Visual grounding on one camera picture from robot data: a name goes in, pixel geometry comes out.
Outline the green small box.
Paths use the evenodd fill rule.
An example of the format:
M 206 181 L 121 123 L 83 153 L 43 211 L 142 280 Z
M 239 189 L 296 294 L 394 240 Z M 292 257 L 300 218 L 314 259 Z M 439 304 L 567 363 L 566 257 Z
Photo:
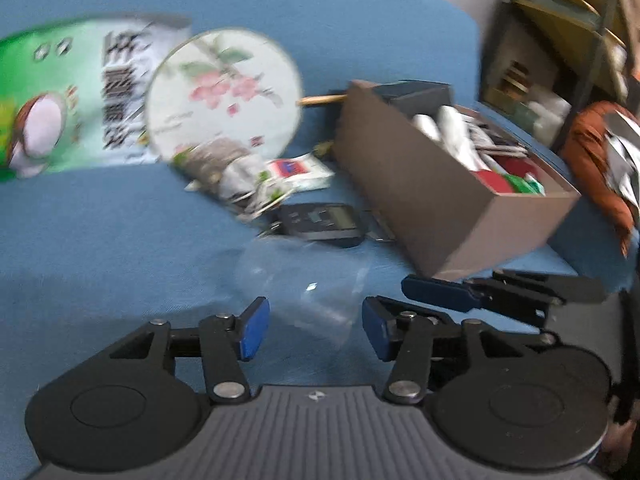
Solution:
M 545 196 L 544 186 L 534 177 L 533 174 L 526 174 L 524 177 L 515 174 L 504 174 L 504 180 L 509 183 L 514 193 L 533 194 Z

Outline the orange brown jacket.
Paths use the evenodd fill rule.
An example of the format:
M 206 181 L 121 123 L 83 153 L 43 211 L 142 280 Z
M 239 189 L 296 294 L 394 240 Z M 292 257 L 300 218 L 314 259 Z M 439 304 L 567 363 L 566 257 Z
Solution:
M 615 112 L 634 119 L 629 110 L 613 102 L 595 102 L 582 110 L 570 126 L 561 157 L 570 168 L 576 188 L 586 194 L 605 218 L 612 222 L 620 253 L 628 257 L 632 232 L 636 226 L 631 202 L 614 192 L 606 180 L 610 163 L 606 149 L 605 116 Z

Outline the black digital scale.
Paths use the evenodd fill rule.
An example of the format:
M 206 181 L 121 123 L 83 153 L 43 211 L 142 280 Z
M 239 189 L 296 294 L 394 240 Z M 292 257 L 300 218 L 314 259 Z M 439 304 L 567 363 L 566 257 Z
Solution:
M 393 243 L 395 235 L 372 210 L 345 203 L 300 203 L 278 207 L 261 236 L 294 237 L 306 243 L 353 248 L 365 240 Z

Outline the round floral hand fan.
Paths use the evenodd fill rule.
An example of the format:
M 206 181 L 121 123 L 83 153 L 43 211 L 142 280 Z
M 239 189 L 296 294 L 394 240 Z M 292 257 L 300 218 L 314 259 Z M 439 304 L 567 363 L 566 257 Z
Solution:
M 269 160 L 292 143 L 304 108 L 345 100 L 345 91 L 306 96 L 296 63 L 271 38 L 220 28 L 186 40 L 160 63 L 145 92 L 145 132 L 166 162 L 217 139 Z

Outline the grey white garment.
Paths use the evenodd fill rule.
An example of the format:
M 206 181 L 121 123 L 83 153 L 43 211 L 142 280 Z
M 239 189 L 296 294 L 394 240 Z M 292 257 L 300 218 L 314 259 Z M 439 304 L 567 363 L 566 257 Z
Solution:
M 604 116 L 608 187 L 639 214 L 639 125 L 620 112 Z

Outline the white glove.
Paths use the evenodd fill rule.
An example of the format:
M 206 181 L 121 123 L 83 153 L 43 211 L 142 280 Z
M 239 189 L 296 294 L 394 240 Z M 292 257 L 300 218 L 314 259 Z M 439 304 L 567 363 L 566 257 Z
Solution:
M 435 142 L 467 170 L 489 169 L 474 148 L 468 125 L 454 107 L 439 107 L 436 119 L 427 114 L 416 114 L 411 121 L 424 136 Z

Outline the small black box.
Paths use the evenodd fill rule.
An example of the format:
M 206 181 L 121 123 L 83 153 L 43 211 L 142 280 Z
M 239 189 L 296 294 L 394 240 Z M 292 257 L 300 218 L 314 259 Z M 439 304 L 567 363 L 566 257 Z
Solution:
M 403 80 L 378 84 L 372 91 L 408 118 L 416 115 L 434 118 L 442 106 L 454 104 L 450 85 L 442 82 Z

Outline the herb tea packet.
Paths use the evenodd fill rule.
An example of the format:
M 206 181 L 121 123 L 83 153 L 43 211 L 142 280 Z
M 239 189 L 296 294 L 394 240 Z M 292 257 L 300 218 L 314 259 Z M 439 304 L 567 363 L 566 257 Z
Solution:
M 187 146 L 175 154 L 171 165 L 190 180 L 189 188 L 212 196 L 245 222 L 277 208 L 293 194 L 285 180 L 270 174 L 265 159 L 223 136 Z

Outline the black metal shelf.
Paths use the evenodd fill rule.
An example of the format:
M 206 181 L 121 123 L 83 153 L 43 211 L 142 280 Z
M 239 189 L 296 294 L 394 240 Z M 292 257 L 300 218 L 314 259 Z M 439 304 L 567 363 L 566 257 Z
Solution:
M 499 0 L 483 102 L 552 151 L 597 101 L 639 109 L 639 0 Z

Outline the white tissue packet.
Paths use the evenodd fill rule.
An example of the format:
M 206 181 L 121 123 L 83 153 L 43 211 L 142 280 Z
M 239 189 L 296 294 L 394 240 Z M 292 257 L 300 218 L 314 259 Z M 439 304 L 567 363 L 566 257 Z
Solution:
M 273 159 L 268 162 L 267 169 L 273 177 L 285 180 L 294 192 L 329 188 L 334 177 L 334 172 L 313 154 Z

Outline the blue sofa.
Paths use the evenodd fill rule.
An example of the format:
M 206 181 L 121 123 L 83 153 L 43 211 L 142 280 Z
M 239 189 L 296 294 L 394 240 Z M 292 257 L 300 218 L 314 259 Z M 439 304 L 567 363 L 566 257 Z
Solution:
M 552 330 L 574 190 L 489 188 L 379 81 L 432 0 L 1 0 L 6 479 L 595 479 L 615 363 Z

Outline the brown cardboard box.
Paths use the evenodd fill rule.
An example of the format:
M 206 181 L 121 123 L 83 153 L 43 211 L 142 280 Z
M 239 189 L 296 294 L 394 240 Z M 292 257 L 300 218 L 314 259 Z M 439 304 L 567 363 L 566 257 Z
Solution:
M 580 197 L 538 156 L 532 161 L 544 194 L 495 192 L 377 96 L 369 81 L 350 84 L 333 149 L 416 270 L 444 280 L 544 246 Z

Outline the clear plastic cup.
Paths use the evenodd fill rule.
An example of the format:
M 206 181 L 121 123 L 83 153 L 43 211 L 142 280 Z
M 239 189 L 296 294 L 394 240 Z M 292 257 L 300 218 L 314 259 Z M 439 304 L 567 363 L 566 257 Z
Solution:
M 250 298 L 266 297 L 281 324 L 338 349 L 357 321 L 370 267 L 371 258 L 354 248 L 265 236 L 240 255 L 235 283 Z

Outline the green coconut snack bag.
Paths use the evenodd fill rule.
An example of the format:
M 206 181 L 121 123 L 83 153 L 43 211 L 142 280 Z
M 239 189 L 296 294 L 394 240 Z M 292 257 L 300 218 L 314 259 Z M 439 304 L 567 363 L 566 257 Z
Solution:
M 148 164 L 146 89 L 191 36 L 175 14 L 57 22 L 1 41 L 1 177 Z

